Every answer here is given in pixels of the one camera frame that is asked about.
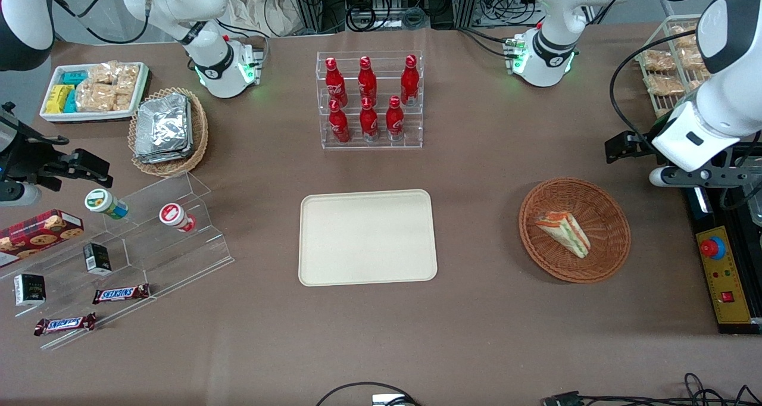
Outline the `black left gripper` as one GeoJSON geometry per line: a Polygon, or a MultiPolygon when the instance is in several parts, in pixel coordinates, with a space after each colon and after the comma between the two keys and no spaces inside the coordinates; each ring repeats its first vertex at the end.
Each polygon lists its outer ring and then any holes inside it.
{"type": "Polygon", "coordinates": [[[648,135],[638,135],[633,131],[625,131],[606,141],[606,163],[613,164],[621,158],[636,158],[658,155],[651,146],[648,135]]]}

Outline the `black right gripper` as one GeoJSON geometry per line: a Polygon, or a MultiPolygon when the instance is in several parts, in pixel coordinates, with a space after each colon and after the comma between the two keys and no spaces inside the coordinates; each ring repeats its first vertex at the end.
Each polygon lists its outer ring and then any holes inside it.
{"type": "Polygon", "coordinates": [[[27,183],[59,192],[62,181],[45,171],[47,164],[74,165],[78,178],[104,188],[113,186],[109,162],[89,151],[74,150],[65,154],[54,149],[55,145],[66,144],[67,138],[63,136],[30,138],[16,134],[5,143],[5,191],[25,192],[27,183]]]}

